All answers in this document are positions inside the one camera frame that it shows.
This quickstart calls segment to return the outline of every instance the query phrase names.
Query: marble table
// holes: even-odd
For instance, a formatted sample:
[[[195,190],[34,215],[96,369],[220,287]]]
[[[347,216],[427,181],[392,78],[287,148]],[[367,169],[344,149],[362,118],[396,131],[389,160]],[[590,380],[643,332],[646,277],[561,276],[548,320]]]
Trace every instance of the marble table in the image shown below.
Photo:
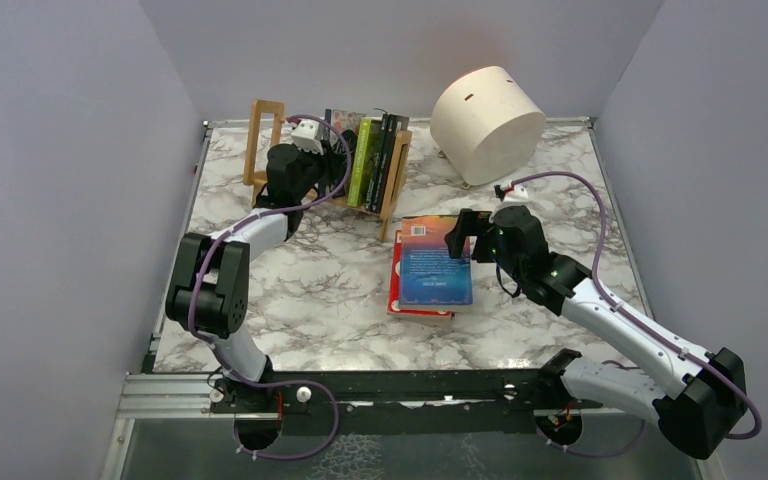
[[[400,218],[426,213],[489,210],[498,203],[492,185],[464,188],[448,160],[439,156],[426,121],[412,121],[407,182],[391,239],[378,241],[378,219],[332,205],[305,213],[296,235],[251,265],[244,326],[279,370],[409,370],[539,367],[563,347],[592,359],[621,355],[589,331],[498,286],[491,265],[473,264],[475,304],[450,327],[430,328],[386,314],[392,235]],[[216,129],[198,188],[189,230],[209,233],[242,218],[251,187],[242,184],[247,130]],[[259,167],[268,131],[260,135]],[[510,178],[565,170],[593,182],[610,202],[584,124],[549,124],[534,156]],[[550,248],[589,265],[599,228],[596,202],[566,178],[527,185],[532,211],[543,222]],[[611,210],[602,280],[642,310],[616,218]],[[177,323],[165,321],[155,372],[203,372],[218,366],[205,344]]]

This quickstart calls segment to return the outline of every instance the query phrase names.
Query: book stand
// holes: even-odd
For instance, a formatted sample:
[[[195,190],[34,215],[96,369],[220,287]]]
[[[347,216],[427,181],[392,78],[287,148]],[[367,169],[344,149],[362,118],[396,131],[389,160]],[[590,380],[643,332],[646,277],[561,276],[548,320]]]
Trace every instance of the book stand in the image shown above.
[[[281,141],[281,126],[284,124],[284,104],[270,100],[257,99],[252,102],[251,119],[249,120],[249,136],[246,146],[245,168],[243,170],[243,184],[254,186],[252,191],[252,206],[254,206],[257,195],[266,185],[266,171],[254,170],[255,155],[257,154],[257,139],[260,134],[260,118],[263,114],[272,114],[275,116],[272,121],[272,137],[270,147],[277,145]],[[405,173],[407,168],[405,163],[408,159],[408,150],[410,149],[412,134],[410,131],[402,131],[396,134],[396,144],[393,147],[393,156],[390,161],[390,171],[387,172],[387,187],[384,189],[384,202],[381,205],[381,211],[372,213],[366,211],[363,207],[352,207],[346,203],[346,197],[338,197],[328,201],[339,207],[355,210],[367,215],[375,215],[381,219],[381,234],[379,240],[384,241],[387,238],[387,229],[390,226],[390,218],[396,209],[396,202],[399,199],[399,192],[405,184]],[[313,190],[308,193],[309,198],[316,198],[316,192]]]

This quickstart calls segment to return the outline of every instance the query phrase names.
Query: yellow-green book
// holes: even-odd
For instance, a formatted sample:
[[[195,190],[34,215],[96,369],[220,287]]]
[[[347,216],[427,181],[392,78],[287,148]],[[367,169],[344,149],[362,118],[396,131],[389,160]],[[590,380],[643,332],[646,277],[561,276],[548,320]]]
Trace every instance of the yellow-green book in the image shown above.
[[[378,137],[381,135],[381,120],[364,117],[358,130],[358,144],[352,164],[352,178],[349,184],[349,197],[346,202],[352,207],[359,207],[366,200],[366,190],[372,177],[372,154]]]

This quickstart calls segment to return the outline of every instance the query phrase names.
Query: gray wall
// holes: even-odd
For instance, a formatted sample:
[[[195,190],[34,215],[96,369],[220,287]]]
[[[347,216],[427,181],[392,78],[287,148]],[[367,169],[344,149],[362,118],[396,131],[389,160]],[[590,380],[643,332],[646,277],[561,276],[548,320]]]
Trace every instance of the gray wall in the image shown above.
[[[100,473],[200,145],[136,0],[76,3],[0,7],[0,479]]]
[[[658,320],[746,362],[729,478],[768,478],[768,2],[665,0],[597,133]]]
[[[661,0],[142,0],[202,116],[374,107],[429,116],[499,64],[550,116],[596,115]]]

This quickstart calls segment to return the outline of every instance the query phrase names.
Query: red book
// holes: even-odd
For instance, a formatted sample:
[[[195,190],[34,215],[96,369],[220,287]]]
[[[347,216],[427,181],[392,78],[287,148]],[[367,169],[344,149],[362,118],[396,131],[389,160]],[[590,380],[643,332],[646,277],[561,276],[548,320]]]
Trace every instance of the red book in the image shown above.
[[[396,230],[396,242],[393,244],[393,266],[390,269],[390,299],[387,302],[387,315],[410,320],[428,327],[444,327],[451,324],[454,313],[428,310],[406,310],[399,308],[399,266],[402,259],[402,231]]]

